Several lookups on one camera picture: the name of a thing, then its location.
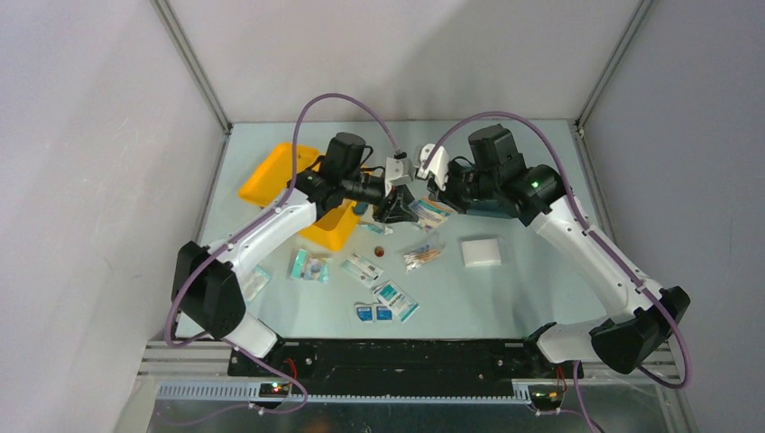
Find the cotton bag with orange label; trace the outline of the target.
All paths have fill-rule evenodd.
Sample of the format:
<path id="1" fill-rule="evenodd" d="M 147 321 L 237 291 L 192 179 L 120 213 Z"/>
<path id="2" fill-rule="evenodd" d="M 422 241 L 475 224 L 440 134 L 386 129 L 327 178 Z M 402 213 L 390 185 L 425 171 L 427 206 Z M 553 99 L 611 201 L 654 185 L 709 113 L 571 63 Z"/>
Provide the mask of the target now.
<path id="1" fill-rule="evenodd" d="M 455 213 L 452 207 L 440 204 L 428 198 L 420 198 L 410 204 L 410 210 L 417 216 L 417 228 L 432 232 L 442 226 Z"/>

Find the cotton swabs bag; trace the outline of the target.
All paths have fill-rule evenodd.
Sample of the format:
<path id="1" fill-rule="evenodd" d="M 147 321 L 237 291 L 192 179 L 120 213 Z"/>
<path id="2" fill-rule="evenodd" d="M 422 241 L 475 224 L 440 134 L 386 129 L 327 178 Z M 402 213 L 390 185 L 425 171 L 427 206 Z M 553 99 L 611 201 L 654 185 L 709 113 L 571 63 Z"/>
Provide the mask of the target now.
<path id="1" fill-rule="evenodd" d="M 408 251 L 403 255 L 406 273 L 414 272 L 425 264 L 435 261 L 442 255 L 443 250 L 443 244 L 425 243 Z"/>

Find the white gauze pad pack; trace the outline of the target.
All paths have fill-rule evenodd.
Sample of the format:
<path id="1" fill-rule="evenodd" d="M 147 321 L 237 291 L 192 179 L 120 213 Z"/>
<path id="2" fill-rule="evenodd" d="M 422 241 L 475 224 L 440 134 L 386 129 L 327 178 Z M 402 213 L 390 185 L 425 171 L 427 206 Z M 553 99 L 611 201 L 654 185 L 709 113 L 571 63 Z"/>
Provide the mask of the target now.
<path id="1" fill-rule="evenodd" d="M 466 268 L 494 266 L 502 263 L 500 243 L 497 238 L 472 239 L 461 243 Z"/>

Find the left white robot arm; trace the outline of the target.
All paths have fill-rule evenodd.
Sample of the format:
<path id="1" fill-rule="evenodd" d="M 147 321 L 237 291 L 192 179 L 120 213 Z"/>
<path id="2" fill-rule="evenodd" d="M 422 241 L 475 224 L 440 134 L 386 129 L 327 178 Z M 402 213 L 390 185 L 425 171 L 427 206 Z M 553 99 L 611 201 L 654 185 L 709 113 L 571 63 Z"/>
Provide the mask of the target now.
<path id="1" fill-rule="evenodd" d="M 255 267 L 277 247 L 347 201 L 366 203 L 384 224 L 414 222 L 408 188 L 415 170 L 405 152 L 386 160 L 382 175 L 366 166 L 371 148 L 351 133 L 338 133 L 323 154 L 300 155 L 296 143 L 281 158 L 268 157 L 260 167 L 260 185 L 279 186 L 274 200 L 229 237 L 202 246 L 194 241 L 178 252 L 169 319 L 185 314 L 201 335 L 250 355 L 263 375 L 275 375 L 285 364 L 279 335 L 248 313 L 244 286 Z"/>

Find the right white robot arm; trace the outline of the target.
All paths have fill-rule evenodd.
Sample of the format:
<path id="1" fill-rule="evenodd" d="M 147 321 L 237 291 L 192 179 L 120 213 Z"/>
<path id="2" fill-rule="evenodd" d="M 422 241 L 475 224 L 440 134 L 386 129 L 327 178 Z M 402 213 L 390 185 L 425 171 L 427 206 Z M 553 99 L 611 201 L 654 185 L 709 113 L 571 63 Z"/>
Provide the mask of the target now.
<path id="1" fill-rule="evenodd" d="M 628 374 L 674 333 L 690 298 L 665 288 L 626 258 L 566 191 L 561 172 L 527 165 L 512 132 L 493 124 L 468 137 L 472 161 L 427 144 L 418 152 L 417 176 L 431 199 L 460 214 L 478 209 L 520 221 L 569 260 L 604 307 L 603 318 L 550 323 L 528 337 L 524 363 L 547 377 L 561 363 L 600 361 Z"/>

